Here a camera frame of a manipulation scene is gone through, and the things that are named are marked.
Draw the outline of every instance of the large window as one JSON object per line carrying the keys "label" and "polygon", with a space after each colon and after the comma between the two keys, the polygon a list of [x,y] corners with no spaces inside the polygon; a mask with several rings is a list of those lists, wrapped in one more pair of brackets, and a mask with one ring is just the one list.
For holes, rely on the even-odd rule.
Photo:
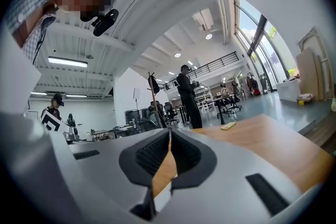
{"label": "large window", "polygon": [[264,74],[270,90],[276,90],[276,84],[296,69],[288,47],[275,27],[246,0],[235,0],[235,12],[238,40],[250,56],[258,76]]}

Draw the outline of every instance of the black cap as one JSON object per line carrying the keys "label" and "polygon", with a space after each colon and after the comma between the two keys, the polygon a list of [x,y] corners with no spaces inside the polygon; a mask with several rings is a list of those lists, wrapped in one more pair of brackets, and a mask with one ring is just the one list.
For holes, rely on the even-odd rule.
{"label": "black cap", "polygon": [[52,99],[54,99],[59,105],[64,106],[64,103],[62,102],[62,95],[60,93],[56,93]]}
{"label": "black cap", "polygon": [[182,65],[182,66],[181,66],[181,72],[182,72],[182,69],[185,68],[185,67],[189,70],[189,66],[187,66],[187,65]]}

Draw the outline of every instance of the black cable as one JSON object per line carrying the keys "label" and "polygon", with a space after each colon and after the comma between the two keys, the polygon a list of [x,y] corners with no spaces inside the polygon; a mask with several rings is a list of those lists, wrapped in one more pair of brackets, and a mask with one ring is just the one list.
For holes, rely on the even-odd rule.
{"label": "black cable", "polygon": [[36,57],[37,57],[37,55],[38,55],[38,52],[40,51],[40,48],[41,48],[42,43],[43,43],[43,41],[44,41],[44,38],[45,38],[45,36],[46,36],[46,32],[47,32],[47,30],[44,30],[44,31],[42,32],[41,37],[40,37],[40,40],[37,42],[36,49],[35,49],[35,57],[34,57],[34,59],[33,59],[33,65],[34,65],[34,63],[35,63]]}

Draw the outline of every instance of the whiteboard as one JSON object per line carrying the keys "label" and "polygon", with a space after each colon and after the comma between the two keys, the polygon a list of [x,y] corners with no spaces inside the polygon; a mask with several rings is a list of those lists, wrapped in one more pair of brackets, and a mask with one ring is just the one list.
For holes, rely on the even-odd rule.
{"label": "whiteboard", "polygon": [[32,120],[38,120],[38,112],[37,111],[28,111],[26,114],[26,118],[32,119]]}

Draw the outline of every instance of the gray device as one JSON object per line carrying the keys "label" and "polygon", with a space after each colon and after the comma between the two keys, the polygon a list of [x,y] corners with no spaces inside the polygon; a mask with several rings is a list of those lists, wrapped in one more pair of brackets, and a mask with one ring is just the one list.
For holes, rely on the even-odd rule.
{"label": "gray device", "polygon": [[[300,197],[253,152],[197,133],[156,129],[68,145],[38,121],[1,113],[0,120],[8,172],[35,208],[59,223],[282,223],[314,197]],[[178,176],[157,213],[151,180],[170,140]]]}

